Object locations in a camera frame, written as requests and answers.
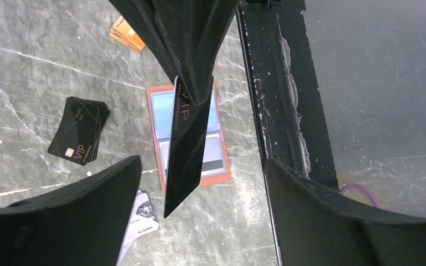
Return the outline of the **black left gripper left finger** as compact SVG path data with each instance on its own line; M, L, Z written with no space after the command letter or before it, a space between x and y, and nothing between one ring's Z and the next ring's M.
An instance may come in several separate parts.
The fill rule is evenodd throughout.
M116 265L141 170L140 157L129 156L0 207L0 265Z

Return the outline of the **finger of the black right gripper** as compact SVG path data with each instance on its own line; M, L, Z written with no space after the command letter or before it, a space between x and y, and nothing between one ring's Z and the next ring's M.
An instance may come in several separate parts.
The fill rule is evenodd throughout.
M238 1L162 1L161 32L193 103L211 90L215 59Z
M141 39L158 60L170 81L180 76L180 70L174 63L172 52L169 51L163 31L156 24L159 17L152 1L110 0L110 3L136 30Z

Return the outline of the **brown leather card holder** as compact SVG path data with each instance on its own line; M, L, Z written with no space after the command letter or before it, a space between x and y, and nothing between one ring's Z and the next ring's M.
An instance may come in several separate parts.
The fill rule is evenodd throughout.
M179 95L172 84L150 86L146 93L161 190L165 190L168 181L170 155L176 155L175 163L188 159L199 162L200 152L194 150L197 146L204 154L201 175L187 177L186 181L199 179L199 184L205 186L231 180L216 92L211 94L208 109L188 106L186 94ZM173 152L169 150L171 140Z

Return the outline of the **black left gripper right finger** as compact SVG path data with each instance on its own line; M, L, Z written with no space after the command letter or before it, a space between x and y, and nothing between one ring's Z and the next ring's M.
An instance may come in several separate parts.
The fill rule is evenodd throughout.
M426 218L357 202L266 162L279 265L426 265Z

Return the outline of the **silver magnetic stripe card stack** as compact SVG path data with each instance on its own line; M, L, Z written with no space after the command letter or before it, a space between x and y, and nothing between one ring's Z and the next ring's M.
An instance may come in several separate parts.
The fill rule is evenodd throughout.
M159 222L153 211L148 194L137 190L116 265L121 264L121 261L135 239L158 228Z

